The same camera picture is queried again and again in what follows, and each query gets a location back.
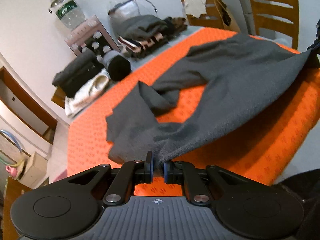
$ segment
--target white cloth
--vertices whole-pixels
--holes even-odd
[[[206,0],[184,0],[186,14],[199,18],[201,14],[207,14],[205,9]]]
[[[105,68],[94,78],[84,84],[75,94],[74,98],[65,99],[64,109],[67,117],[72,118],[82,109],[88,106],[104,90],[109,82],[109,74]]]

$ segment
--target metal screw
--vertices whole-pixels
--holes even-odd
[[[206,196],[206,195],[196,195],[194,198],[193,198],[194,201],[198,202],[198,203],[204,203],[204,202],[207,202],[209,201],[209,197]]]
[[[121,200],[121,197],[117,194],[110,194],[106,196],[106,201],[111,203],[118,202],[119,200]]]

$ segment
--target gray folded garment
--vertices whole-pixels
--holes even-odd
[[[139,82],[106,118],[107,140],[114,143],[109,158],[117,163],[144,160],[153,151],[160,167],[211,143],[282,95],[309,54],[293,54],[243,34],[192,47],[152,86]],[[156,120],[155,115],[176,106],[179,90],[203,84],[199,105],[184,123]]]
[[[116,33],[135,41],[145,41],[168,28],[165,21],[153,15],[140,15],[129,18],[115,26]]]
[[[87,49],[84,53],[81,53],[72,62],[70,62],[64,70],[57,73],[52,81],[52,85],[55,87],[60,86],[71,78],[77,71],[86,66],[87,63],[96,59],[96,55],[93,51]]]

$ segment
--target circular cover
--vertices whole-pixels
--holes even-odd
[[[12,223],[31,239],[65,239],[85,231],[100,210],[89,192],[77,189],[57,192],[40,188],[25,193],[11,207]]]
[[[303,219],[303,207],[282,192],[229,193],[217,201],[221,222],[235,233],[255,239],[290,235]]]

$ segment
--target pink plastic object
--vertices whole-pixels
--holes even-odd
[[[6,166],[5,167],[5,170],[10,174],[10,176],[12,176],[13,178],[15,178],[16,176],[17,176],[17,173],[18,173],[18,171],[17,171],[17,169],[16,168],[14,168],[14,167],[10,167],[10,166]]]

